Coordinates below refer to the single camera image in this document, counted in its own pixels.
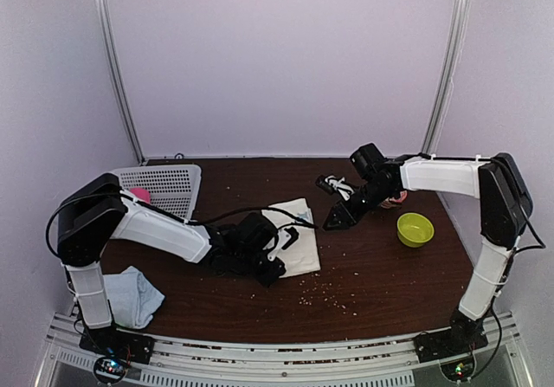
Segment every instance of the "black cable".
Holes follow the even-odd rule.
[[[79,331],[79,330],[77,329],[77,324],[78,324],[79,322],[81,322],[82,320],[83,320],[82,318],[79,318],[79,319],[74,320],[74,322],[73,322],[73,329],[75,329],[75,332],[77,332],[77,333],[80,334],[82,337],[84,337],[84,336],[85,336],[85,333],[84,333],[84,332],[81,332],[81,331]]]
[[[188,222],[188,225],[194,225],[194,226],[197,226],[197,225],[207,225],[207,224],[212,224],[212,223],[215,223],[217,221],[220,221],[222,220],[223,218],[227,218],[228,216],[234,216],[236,214],[242,214],[244,212],[250,212],[250,211],[263,211],[263,210],[266,210],[266,211],[275,211],[275,212],[279,212],[285,216],[288,216],[289,218],[292,218],[294,221],[296,221],[297,223],[302,223],[302,227],[307,227],[309,229],[318,229],[318,226],[313,224],[313,223],[310,223],[308,222],[307,220],[305,220],[304,218],[301,218],[299,216],[295,216],[294,214],[291,214],[290,212],[288,211],[285,211],[285,210],[282,210],[281,208],[275,208],[275,207],[246,207],[246,208],[239,208],[237,210],[232,210],[232,211],[229,211],[229,212],[226,212],[224,214],[221,214],[220,216],[216,216],[214,218],[210,218],[209,220],[203,220],[203,221],[198,221],[198,220],[191,220]]]
[[[531,234],[533,234],[533,237],[535,238],[535,240],[537,241],[538,244],[533,244],[531,246],[526,246],[526,247],[523,247],[523,248],[519,248],[519,249],[516,250],[516,255],[518,255],[519,253],[522,253],[524,251],[527,251],[527,250],[539,250],[539,249],[542,250],[542,249],[545,249],[546,244],[544,244],[543,240],[538,236],[537,231],[535,231],[535,229],[533,228],[533,226],[531,224],[531,221],[529,220],[529,217],[527,216],[527,213],[525,212],[525,210],[523,210],[523,207],[521,207],[521,205],[520,205],[520,208],[521,208],[521,212],[523,212],[525,222],[526,222],[527,226],[529,227],[529,230],[531,231]]]
[[[492,363],[494,357],[496,357],[496,354],[498,353],[498,351],[500,349],[500,346],[502,345],[502,324],[500,324],[500,319],[499,319],[499,317],[497,316],[496,312],[493,309],[493,303],[494,303],[494,300],[493,300],[493,302],[491,302],[491,314],[493,315],[494,320],[496,320],[496,324],[499,326],[499,340],[496,343],[496,346],[494,347],[493,354],[489,357],[488,361],[486,361],[485,365],[483,365],[479,371],[477,371],[475,374],[473,374],[469,378],[470,380],[473,380],[474,378],[477,378],[480,374],[482,374],[482,372],[484,370],[486,370],[486,368]]]
[[[288,223],[277,227],[277,231],[284,229],[285,227],[304,227],[306,229],[313,229],[312,224],[303,224],[303,223]]]

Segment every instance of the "white cable tie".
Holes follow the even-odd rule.
[[[86,298],[88,296],[95,296],[96,294],[101,294],[101,293],[104,293],[105,290],[99,290],[97,292],[91,292],[91,293],[75,293],[75,296],[77,298]]]
[[[505,281],[502,282],[502,283],[497,282],[497,281],[490,281],[490,280],[488,280],[486,277],[481,276],[481,275],[480,275],[479,273],[477,273],[477,272],[473,272],[473,274],[474,274],[475,276],[479,277],[482,281],[485,281],[486,283],[488,283],[488,284],[490,284],[490,285],[494,285],[494,286],[504,286],[504,285],[506,284]]]

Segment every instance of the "aluminum frame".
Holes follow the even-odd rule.
[[[112,25],[110,22],[107,0],[94,0],[98,9],[98,15],[104,36],[104,45],[110,68],[110,76],[113,83],[116,100],[118,102],[119,112],[123,120],[127,137],[132,146],[132,151],[139,165],[145,163],[145,157],[139,142],[139,135],[132,120],[132,111],[126,96],[125,86],[119,67],[115,43],[113,40]],[[441,134],[442,124],[446,115],[449,97],[452,91],[452,78],[454,67],[461,50],[461,41],[467,21],[468,0],[454,0],[454,10],[448,36],[448,44],[445,53],[445,59],[442,66],[439,87],[435,96],[435,103],[431,113],[427,132],[423,140],[422,152],[430,153],[437,145]]]
[[[442,65],[441,78],[435,96],[433,112],[431,113],[422,145],[422,152],[424,153],[434,152],[441,136],[444,118],[448,109],[448,102],[453,90],[452,79],[454,77],[454,68],[461,51],[461,44],[467,22],[468,6],[469,0],[454,1],[452,23],[450,25],[450,34],[448,36],[447,50]]]
[[[137,159],[138,164],[145,162],[145,155],[140,147],[139,136],[137,134],[137,128],[132,121],[131,108],[129,107],[129,100],[125,92],[123,84],[123,78],[121,76],[121,69],[119,68],[118,56],[116,53],[115,43],[113,41],[112,24],[110,23],[110,15],[107,7],[107,0],[94,0],[96,3],[96,9],[98,10],[98,17],[100,19],[100,25],[102,28],[102,35],[104,36],[104,47],[106,48],[106,56],[110,69],[110,78],[113,84],[113,91],[115,93],[115,99],[118,104],[119,112],[121,113],[121,119],[123,120],[123,127],[125,128],[129,142],[131,143],[132,152]]]
[[[80,334],[74,329],[75,308],[69,315],[57,313],[46,337],[47,348],[34,386],[49,386],[56,363],[84,371],[92,369],[96,356],[79,348]],[[502,342],[509,352],[512,368],[521,387],[532,387],[526,367],[528,355],[513,316],[499,316]],[[494,319],[486,319],[485,332],[491,351],[498,340]],[[128,380],[149,386],[232,385],[252,386],[358,386],[370,381],[404,377],[410,386],[413,370],[437,366],[438,361],[419,364],[412,341],[417,333],[379,338],[314,344],[236,344],[152,335],[154,350],[149,365],[133,364]]]

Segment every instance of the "red object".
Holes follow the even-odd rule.
[[[132,188],[129,190],[135,197],[142,199],[146,203],[150,203],[150,192],[144,188]]]

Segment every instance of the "metal pole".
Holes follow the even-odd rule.
[[[112,26],[110,24],[110,16],[107,8],[107,0],[94,0],[96,2],[96,8],[98,10],[98,16],[100,18],[100,25],[102,27],[102,33],[104,35],[104,46],[106,48],[107,60],[110,68],[110,75],[113,84],[113,91],[115,92],[115,98],[118,103],[119,112],[123,119],[123,126],[126,130],[127,137],[131,142],[131,148],[137,159],[138,164],[145,162],[145,156],[142,152],[139,143],[139,136],[137,135],[137,129],[132,121],[131,109],[129,108],[129,101],[125,93],[123,86],[123,79],[121,77],[121,70],[119,69],[118,57],[115,52],[115,43],[113,42]]]
[[[438,139],[441,134],[442,123],[448,107],[448,98],[451,92],[452,77],[454,67],[461,49],[461,40],[465,22],[467,19],[467,6],[469,0],[455,0],[452,13],[452,23],[450,26],[450,35],[448,37],[447,51],[442,65],[441,80],[436,92],[433,112],[429,120],[425,139],[423,141],[422,152],[431,153],[435,151]]]

